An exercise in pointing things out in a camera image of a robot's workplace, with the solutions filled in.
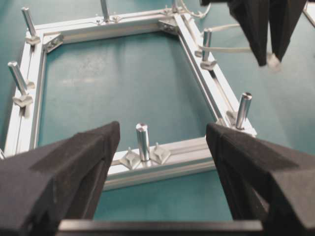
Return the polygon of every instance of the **silver bracket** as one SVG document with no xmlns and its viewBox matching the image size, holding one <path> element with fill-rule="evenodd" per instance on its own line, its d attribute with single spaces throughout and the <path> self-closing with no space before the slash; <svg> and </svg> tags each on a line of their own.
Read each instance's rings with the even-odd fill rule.
<svg viewBox="0 0 315 236">
<path fill-rule="evenodd" d="M 173 18 L 169 20 L 161 20 L 158 22 L 162 31 L 173 35 L 178 35 L 178 26 Z"/>
<path fill-rule="evenodd" d="M 200 63 L 200 67 L 204 70 L 212 71 L 213 68 L 218 64 L 216 60 L 213 61 L 202 61 Z"/>
<path fill-rule="evenodd" d="M 134 170 L 140 164 L 141 159 L 140 156 L 137 153 L 133 152 L 129 147 L 128 152 L 125 156 L 123 156 L 122 159 L 119 160 L 119 162 L 122 165 L 126 166 L 128 169 Z"/>
<path fill-rule="evenodd" d="M 3 151 L 0 149 L 0 160 L 5 160 L 5 156 L 4 156 L 4 153 Z"/>
<path fill-rule="evenodd" d="M 40 37 L 38 37 L 37 35 L 35 36 L 31 36 L 29 33 L 27 33 L 26 37 L 25 37 L 25 41 L 28 44 L 31 44 L 32 46 L 40 43 Z"/>
<path fill-rule="evenodd" d="M 62 44 L 63 44 L 63 35 L 61 35 L 60 33 L 48 35 L 44 37 L 43 45 L 47 53 L 52 52 L 53 50 L 55 50 Z"/>
<path fill-rule="evenodd" d="M 170 156 L 171 152 L 162 148 L 160 145 L 158 145 L 158 143 L 156 143 L 156 146 L 150 152 L 150 159 L 160 165 L 163 165 Z"/>
<path fill-rule="evenodd" d="M 198 58 L 201 58 L 202 57 L 202 50 L 199 49 L 197 51 L 195 51 L 195 56 L 198 57 Z M 202 61 L 200 63 L 200 67 L 204 70 L 213 70 L 213 68 L 218 64 L 218 62 L 216 60 L 214 61 Z"/>
</svg>

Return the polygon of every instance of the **metal standoff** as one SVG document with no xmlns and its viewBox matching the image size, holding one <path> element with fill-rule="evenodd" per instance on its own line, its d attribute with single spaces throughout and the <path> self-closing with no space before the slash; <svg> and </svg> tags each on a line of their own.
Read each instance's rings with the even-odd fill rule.
<svg viewBox="0 0 315 236">
<path fill-rule="evenodd" d="M 136 125 L 139 154 L 141 161 L 150 160 L 150 143 L 148 126 L 143 123 Z"/>
<path fill-rule="evenodd" d="M 107 0 L 100 0 L 100 4 L 102 6 L 103 16 L 104 16 L 104 22 L 109 22 L 109 11 L 107 7 Z"/>
<path fill-rule="evenodd" d="M 13 102 L 20 107 L 25 107 L 31 104 L 33 102 L 33 98 L 27 93 L 28 86 L 23 78 L 19 64 L 16 61 L 11 61 L 8 63 L 8 67 L 16 84 L 16 87 L 22 95 L 21 97 L 13 97 Z"/>
<path fill-rule="evenodd" d="M 212 29 L 205 29 L 204 35 L 203 35 L 203 46 L 204 47 L 210 47 L 211 44 L 211 36 L 212 36 Z M 213 70 L 213 68 L 218 64 L 216 60 L 214 61 L 208 61 L 209 60 L 210 52 L 207 52 L 205 50 L 202 50 L 202 62 L 200 64 L 202 69 L 205 70 Z"/>
<path fill-rule="evenodd" d="M 172 11 L 175 13 L 178 11 L 177 0 L 173 0 Z"/>
<path fill-rule="evenodd" d="M 5 156 L 4 156 L 4 153 L 3 151 L 0 149 L 0 160 L 5 160 Z"/>
<path fill-rule="evenodd" d="M 238 109 L 237 118 L 236 118 L 235 126 L 237 129 L 243 129 L 243 124 L 247 118 L 251 101 L 252 101 L 252 95 L 249 92 L 244 92 L 241 96 L 240 107 Z"/>
<path fill-rule="evenodd" d="M 23 79 L 19 64 L 16 61 L 11 61 L 8 63 L 9 70 L 12 74 L 16 87 L 20 91 L 21 95 L 26 95 L 27 85 Z"/>
<path fill-rule="evenodd" d="M 203 46 L 210 47 L 211 44 L 211 36 L 212 36 L 212 29 L 205 29 L 203 35 Z M 208 61 L 209 52 L 202 50 L 202 61 Z"/>
<path fill-rule="evenodd" d="M 28 36 L 26 37 L 26 41 L 31 45 L 35 45 L 37 43 L 40 43 L 40 38 L 36 35 L 36 30 L 35 30 L 34 23 L 32 21 L 30 9 L 28 7 L 22 7 L 21 10 L 22 10 L 26 25 L 30 31 L 30 34 L 31 34 L 30 37 L 28 37 Z"/>
</svg>

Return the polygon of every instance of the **black metal bar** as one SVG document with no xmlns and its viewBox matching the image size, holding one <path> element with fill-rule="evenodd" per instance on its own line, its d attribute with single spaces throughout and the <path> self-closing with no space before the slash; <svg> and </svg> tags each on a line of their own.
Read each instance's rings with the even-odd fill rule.
<svg viewBox="0 0 315 236">
<path fill-rule="evenodd" d="M 57 236 L 81 235 L 262 235 L 260 221 L 231 222 L 106 222 L 63 220 Z"/>
</svg>

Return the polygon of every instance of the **cylindrical peg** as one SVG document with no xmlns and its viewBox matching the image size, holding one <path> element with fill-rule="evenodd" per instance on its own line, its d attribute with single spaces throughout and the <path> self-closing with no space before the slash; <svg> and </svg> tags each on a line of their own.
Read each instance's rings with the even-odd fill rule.
<svg viewBox="0 0 315 236">
<path fill-rule="evenodd" d="M 212 30 L 211 29 L 205 29 L 204 34 L 203 34 L 203 46 L 204 47 L 210 47 L 211 36 L 212 36 Z M 202 51 L 202 61 L 208 61 L 209 54 L 210 53 L 207 51 Z"/>
<path fill-rule="evenodd" d="M 175 13 L 178 11 L 177 0 L 173 0 L 172 11 Z"/>
<path fill-rule="evenodd" d="M 139 155 L 141 161 L 150 160 L 150 143 L 149 143 L 149 131 L 148 126 L 143 123 L 136 125 L 137 139 L 139 146 Z"/>
<path fill-rule="evenodd" d="M 36 30 L 34 27 L 34 23 L 32 21 L 30 9 L 28 7 L 22 7 L 22 13 L 26 22 L 27 27 L 31 33 L 31 36 L 36 36 Z"/>
<path fill-rule="evenodd" d="M 108 6 L 107 6 L 107 0 L 100 0 L 100 4 L 102 6 L 102 11 L 103 11 L 103 16 L 104 16 L 104 21 L 109 22 L 109 11 L 108 11 Z"/>
<path fill-rule="evenodd" d="M 11 61 L 8 63 L 8 67 L 13 76 L 14 82 L 16 83 L 16 87 L 21 92 L 21 95 L 26 95 L 27 85 L 23 78 L 19 64 L 16 61 Z"/>
<path fill-rule="evenodd" d="M 240 107 L 238 109 L 236 128 L 243 129 L 243 124 L 247 119 L 248 111 L 250 109 L 252 95 L 249 92 L 244 92 L 241 96 Z"/>
</svg>

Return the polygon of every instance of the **black foam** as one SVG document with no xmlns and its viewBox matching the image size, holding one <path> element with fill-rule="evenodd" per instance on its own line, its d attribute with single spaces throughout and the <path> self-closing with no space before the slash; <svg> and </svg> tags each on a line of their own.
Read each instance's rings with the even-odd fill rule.
<svg viewBox="0 0 315 236">
<path fill-rule="evenodd" d="M 43 218 L 58 222 L 74 212 L 73 202 L 82 209 L 72 215 L 91 217 L 119 140 L 119 124 L 113 122 L 1 162 L 0 235 L 27 235 Z M 87 199 L 84 189 L 91 190 Z M 82 206 L 73 201 L 76 196 Z"/>
<path fill-rule="evenodd" d="M 235 215 L 261 207 L 268 216 L 260 219 L 273 230 L 314 232 L 315 156 L 216 124 L 207 126 L 207 143 Z"/>
</svg>

